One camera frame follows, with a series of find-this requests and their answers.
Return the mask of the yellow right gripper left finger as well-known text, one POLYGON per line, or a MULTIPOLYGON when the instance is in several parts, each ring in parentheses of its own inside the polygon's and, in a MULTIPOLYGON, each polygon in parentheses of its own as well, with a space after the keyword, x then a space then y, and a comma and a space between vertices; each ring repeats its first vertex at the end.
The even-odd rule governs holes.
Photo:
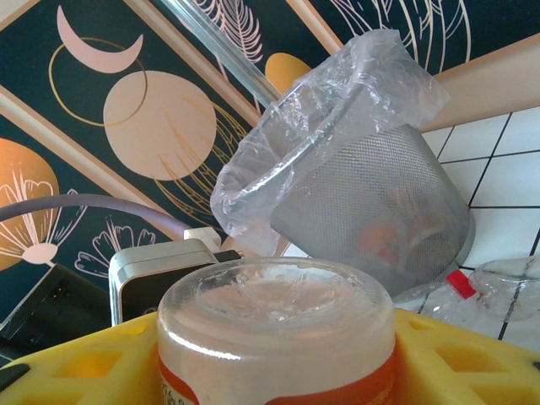
POLYGON ((161 404, 156 315, 41 350, 1 368, 29 367, 2 404, 161 404))

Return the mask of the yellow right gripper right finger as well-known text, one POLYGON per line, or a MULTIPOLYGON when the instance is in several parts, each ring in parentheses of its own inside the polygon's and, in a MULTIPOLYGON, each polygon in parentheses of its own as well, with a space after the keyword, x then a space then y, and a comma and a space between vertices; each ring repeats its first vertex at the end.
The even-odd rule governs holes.
POLYGON ((395 404, 538 404, 539 353, 397 310, 395 404))

